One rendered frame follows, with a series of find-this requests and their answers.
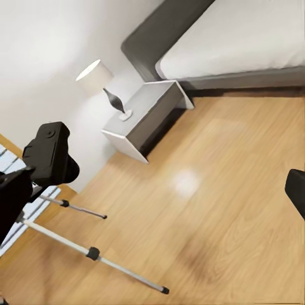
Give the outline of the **digital camera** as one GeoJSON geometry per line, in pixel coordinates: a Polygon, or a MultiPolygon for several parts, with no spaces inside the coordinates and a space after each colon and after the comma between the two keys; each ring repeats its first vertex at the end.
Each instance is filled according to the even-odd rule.
{"type": "Polygon", "coordinates": [[[77,179],[79,167],[68,153],[70,133],[62,121],[46,123],[39,127],[36,138],[24,148],[22,159],[26,167],[35,166],[29,174],[34,187],[68,184],[77,179]]]}

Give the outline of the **camera tripod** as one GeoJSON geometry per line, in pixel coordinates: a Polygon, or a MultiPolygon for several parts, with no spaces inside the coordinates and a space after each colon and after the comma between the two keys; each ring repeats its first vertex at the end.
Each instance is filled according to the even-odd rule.
{"type": "MultiPolygon", "coordinates": [[[[99,217],[106,218],[106,215],[98,214],[98,213],[95,213],[95,212],[91,212],[89,210],[85,210],[83,208],[76,207],[75,205],[69,204],[69,202],[66,201],[66,200],[56,200],[56,199],[53,199],[53,198],[49,198],[48,196],[45,196],[45,195],[40,195],[38,198],[41,198],[41,199],[44,199],[44,200],[47,200],[47,201],[52,201],[53,203],[59,204],[62,207],[69,207],[69,208],[73,208],[73,209],[78,209],[78,210],[87,212],[89,214],[98,215],[99,217]]],[[[27,226],[30,226],[30,227],[36,229],[36,231],[47,234],[49,237],[52,237],[59,242],[65,243],[66,245],[75,248],[76,250],[80,251],[82,254],[86,254],[87,257],[90,257],[91,259],[93,259],[95,261],[97,261],[97,260],[102,261],[105,264],[110,265],[113,268],[115,268],[117,270],[120,270],[123,273],[126,273],[126,274],[144,282],[145,284],[148,284],[148,285],[160,290],[165,295],[170,293],[169,289],[163,288],[160,285],[154,284],[150,280],[145,279],[142,276],[140,276],[138,274],[135,274],[135,273],[131,272],[130,270],[127,270],[127,269],[123,268],[122,266],[117,265],[114,262],[112,262],[110,260],[107,260],[104,257],[100,256],[100,250],[98,248],[91,247],[90,249],[87,249],[85,247],[79,246],[79,245],[77,245],[77,243],[69,241],[64,237],[61,237],[58,234],[56,234],[54,232],[51,232],[44,227],[39,226],[39,224],[33,223],[33,222],[25,219],[24,218],[24,212],[20,212],[20,215],[18,216],[18,218],[16,220],[16,223],[20,223],[20,222],[23,223],[23,224],[26,224],[27,226]]],[[[9,303],[5,299],[2,299],[2,297],[0,297],[0,305],[9,305],[9,303]]]]}

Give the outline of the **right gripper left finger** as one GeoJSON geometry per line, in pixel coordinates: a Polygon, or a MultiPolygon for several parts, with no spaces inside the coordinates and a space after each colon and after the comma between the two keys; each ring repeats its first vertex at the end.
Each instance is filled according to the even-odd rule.
{"type": "Polygon", "coordinates": [[[0,175],[0,247],[33,193],[26,170],[0,175]]]}

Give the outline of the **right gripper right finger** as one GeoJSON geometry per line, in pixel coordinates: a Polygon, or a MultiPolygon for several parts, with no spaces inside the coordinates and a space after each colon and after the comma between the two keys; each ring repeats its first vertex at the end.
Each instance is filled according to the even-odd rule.
{"type": "Polygon", "coordinates": [[[288,173],[285,192],[305,220],[305,172],[291,169],[288,173]]]}

